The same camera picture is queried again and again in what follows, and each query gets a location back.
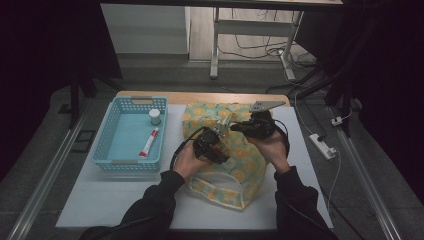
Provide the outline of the orange print tote bag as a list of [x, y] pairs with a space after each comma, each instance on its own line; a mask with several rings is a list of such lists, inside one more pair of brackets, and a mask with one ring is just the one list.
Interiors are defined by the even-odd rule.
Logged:
[[186, 105], [182, 118], [184, 138], [200, 127], [225, 124], [223, 142], [229, 148], [229, 159], [202, 168], [187, 185], [209, 201], [236, 210], [243, 210], [254, 199], [267, 169], [258, 149], [242, 133], [229, 129], [230, 122], [247, 121], [249, 109], [248, 104], [194, 102]]

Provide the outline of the white power strip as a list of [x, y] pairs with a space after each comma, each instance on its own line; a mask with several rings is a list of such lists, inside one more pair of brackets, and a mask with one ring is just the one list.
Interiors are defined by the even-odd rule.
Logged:
[[336, 157], [337, 150], [334, 147], [329, 147], [318, 134], [311, 134], [309, 139], [325, 159], [330, 160]]

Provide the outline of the person's right hand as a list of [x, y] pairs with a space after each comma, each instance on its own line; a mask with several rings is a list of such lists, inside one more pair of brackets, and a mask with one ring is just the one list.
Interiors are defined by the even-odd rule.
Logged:
[[274, 166], [277, 173], [283, 174], [291, 169], [287, 160], [285, 141], [279, 132], [275, 131], [263, 140], [248, 137], [247, 141], [256, 146], [264, 159]]

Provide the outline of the black stand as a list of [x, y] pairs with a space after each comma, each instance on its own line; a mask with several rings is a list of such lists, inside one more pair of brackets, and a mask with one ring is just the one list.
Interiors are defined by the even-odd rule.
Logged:
[[97, 95], [97, 88], [94, 84], [93, 74], [87, 68], [79, 68], [76, 70], [70, 79], [71, 89], [71, 122], [69, 128], [72, 129], [78, 119], [80, 113], [79, 90], [82, 90], [88, 98], [94, 98]]
[[350, 137], [349, 116], [351, 114], [352, 98], [352, 70], [356, 58], [361, 51], [362, 27], [361, 18], [363, 13], [363, 0], [343, 0], [346, 10], [344, 12], [346, 22], [342, 30], [351, 32], [350, 37], [346, 37], [341, 50], [334, 59], [339, 60], [336, 64], [337, 71], [330, 77], [332, 86], [325, 97], [325, 102], [329, 106], [334, 106], [342, 100], [341, 129], [347, 137]]

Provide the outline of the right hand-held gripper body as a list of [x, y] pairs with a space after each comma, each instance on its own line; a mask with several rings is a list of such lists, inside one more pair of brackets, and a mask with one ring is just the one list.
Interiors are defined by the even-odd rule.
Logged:
[[282, 136], [286, 136], [283, 130], [275, 124], [270, 110], [272, 108], [284, 105], [284, 101], [256, 101], [250, 108], [250, 119], [248, 126], [244, 130], [246, 137], [254, 139], [266, 139], [275, 131]]

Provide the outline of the red and white tube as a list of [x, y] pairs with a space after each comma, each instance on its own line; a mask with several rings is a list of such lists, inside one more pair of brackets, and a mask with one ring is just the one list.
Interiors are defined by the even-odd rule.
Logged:
[[154, 143], [154, 140], [156, 139], [156, 137], [158, 135], [158, 132], [159, 132], [159, 128], [158, 127], [154, 128], [152, 130], [150, 136], [148, 137], [148, 139], [146, 141], [146, 144], [145, 144], [143, 150], [139, 153], [139, 156], [141, 158], [147, 158], [148, 157], [149, 151], [150, 151], [150, 149], [151, 149], [151, 147], [152, 147], [152, 145]]

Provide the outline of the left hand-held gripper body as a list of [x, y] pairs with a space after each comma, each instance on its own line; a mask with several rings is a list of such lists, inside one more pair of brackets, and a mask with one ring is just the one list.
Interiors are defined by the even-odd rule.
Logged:
[[218, 135], [208, 127], [202, 127], [202, 132], [196, 137], [193, 142], [195, 156], [200, 159], [205, 157], [209, 160], [218, 160], [222, 154], [216, 148], [220, 142]]

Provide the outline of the white table mat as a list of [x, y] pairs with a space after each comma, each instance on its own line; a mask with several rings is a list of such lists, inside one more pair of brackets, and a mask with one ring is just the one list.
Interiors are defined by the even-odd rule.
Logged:
[[[318, 188], [319, 183], [294, 109], [277, 107], [273, 110], [273, 117], [288, 128], [291, 144], [289, 163], [297, 167], [304, 185]], [[258, 194], [241, 211], [219, 206], [188, 187], [181, 187], [175, 195], [177, 207], [171, 228], [194, 231], [274, 230], [276, 183], [273, 174], [274, 168], [269, 166]], [[110, 177], [91, 159], [87, 159], [56, 225], [62, 228], [114, 226], [121, 221], [127, 209], [142, 197], [144, 191], [159, 181], [158, 174], [148, 180]]]

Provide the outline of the white desk frame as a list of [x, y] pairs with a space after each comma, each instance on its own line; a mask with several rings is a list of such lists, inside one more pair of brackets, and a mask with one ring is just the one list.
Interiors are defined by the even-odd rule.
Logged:
[[[218, 77], [218, 40], [220, 35], [250, 35], [287, 37], [287, 45], [279, 51], [284, 72], [294, 78], [289, 67], [288, 54], [305, 11], [332, 11], [343, 8], [342, 0], [100, 0], [108, 4], [134, 4], [154, 6], [213, 7], [213, 45], [210, 78]], [[294, 11], [291, 23], [258, 22], [249, 20], [223, 20], [219, 17], [221, 8], [270, 9]]]

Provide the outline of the person's left hand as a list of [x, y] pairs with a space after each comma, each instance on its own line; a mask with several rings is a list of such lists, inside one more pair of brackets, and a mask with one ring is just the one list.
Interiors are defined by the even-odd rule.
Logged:
[[176, 157], [173, 171], [177, 172], [185, 181], [188, 181], [200, 169], [211, 165], [209, 160], [199, 160], [195, 156], [193, 142], [189, 141]]

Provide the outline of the blue plastic basket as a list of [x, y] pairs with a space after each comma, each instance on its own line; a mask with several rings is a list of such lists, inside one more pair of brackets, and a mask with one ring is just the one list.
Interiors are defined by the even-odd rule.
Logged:
[[[152, 125], [149, 111], [160, 111], [161, 123]], [[117, 96], [109, 104], [92, 148], [91, 161], [105, 171], [157, 172], [167, 121], [164, 96]], [[159, 132], [147, 158], [141, 158], [152, 130]]]

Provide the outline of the aluminium floor rail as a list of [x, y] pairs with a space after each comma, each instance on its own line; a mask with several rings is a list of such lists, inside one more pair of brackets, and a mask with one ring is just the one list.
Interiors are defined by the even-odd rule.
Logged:
[[36, 217], [38, 216], [41, 207], [43, 206], [56, 178], [79, 134], [88, 112], [91, 110], [94, 100], [85, 100], [80, 108], [80, 118], [75, 125], [67, 132], [62, 140], [60, 147], [56, 151], [49, 165], [44, 171], [41, 179], [37, 183], [33, 193], [27, 201], [22, 213], [15, 222], [11, 232], [6, 240], [25, 240], [28, 236], [31, 227], [33, 226]]
[[335, 127], [337, 135], [367, 196], [375, 211], [376, 218], [387, 240], [402, 240], [401, 234], [392, 218], [385, 202], [379, 194], [370, 174], [368, 173], [359, 152], [353, 141], [348, 137], [341, 126]]

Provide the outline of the small white adapter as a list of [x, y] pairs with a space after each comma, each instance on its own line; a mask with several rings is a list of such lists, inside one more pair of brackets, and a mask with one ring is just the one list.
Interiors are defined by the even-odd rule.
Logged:
[[331, 124], [333, 125], [333, 126], [339, 126], [339, 125], [341, 125], [345, 120], [347, 120], [350, 116], [352, 115], [352, 112], [349, 112], [349, 114], [347, 115], [347, 116], [345, 116], [345, 117], [341, 117], [341, 116], [338, 116], [338, 117], [336, 117], [336, 118], [333, 118], [332, 120], [331, 120]]

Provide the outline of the white cabinet panel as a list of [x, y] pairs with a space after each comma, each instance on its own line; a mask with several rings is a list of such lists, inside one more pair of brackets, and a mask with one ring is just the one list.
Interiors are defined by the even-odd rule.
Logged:
[[117, 53], [189, 53], [189, 7], [102, 3], [101, 9]]

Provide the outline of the black floor plate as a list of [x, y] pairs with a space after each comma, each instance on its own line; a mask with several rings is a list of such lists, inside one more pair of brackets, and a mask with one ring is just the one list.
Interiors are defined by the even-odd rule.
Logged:
[[88, 153], [96, 135], [95, 130], [81, 130], [74, 141], [73, 153]]

